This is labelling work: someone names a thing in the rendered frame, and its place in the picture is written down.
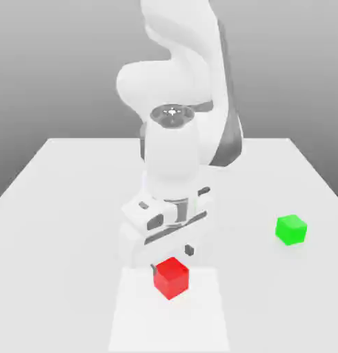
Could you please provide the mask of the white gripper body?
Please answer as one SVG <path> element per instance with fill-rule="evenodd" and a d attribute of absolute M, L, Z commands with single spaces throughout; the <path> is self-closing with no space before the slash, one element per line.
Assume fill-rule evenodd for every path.
<path fill-rule="evenodd" d="M 207 210 L 177 229 L 166 228 L 147 238 L 136 240 L 130 251 L 130 266 L 146 266 L 161 262 L 171 252 L 184 250 L 186 245 L 198 246 L 215 226 L 215 215 Z"/>

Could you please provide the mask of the small red cube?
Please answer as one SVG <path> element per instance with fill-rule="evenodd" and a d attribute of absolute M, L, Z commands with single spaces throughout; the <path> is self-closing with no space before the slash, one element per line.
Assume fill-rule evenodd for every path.
<path fill-rule="evenodd" d="M 155 266 L 154 286 L 168 300 L 189 288 L 189 269 L 175 257 L 170 257 Z"/>

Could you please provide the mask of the small green cube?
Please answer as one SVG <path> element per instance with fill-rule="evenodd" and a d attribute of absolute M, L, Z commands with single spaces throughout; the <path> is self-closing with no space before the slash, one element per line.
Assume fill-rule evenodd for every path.
<path fill-rule="evenodd" d="M 285 245 L 294 245 L 305 241 L 308 226 L 296 214 L 277 218 L 275 235 Z"/>

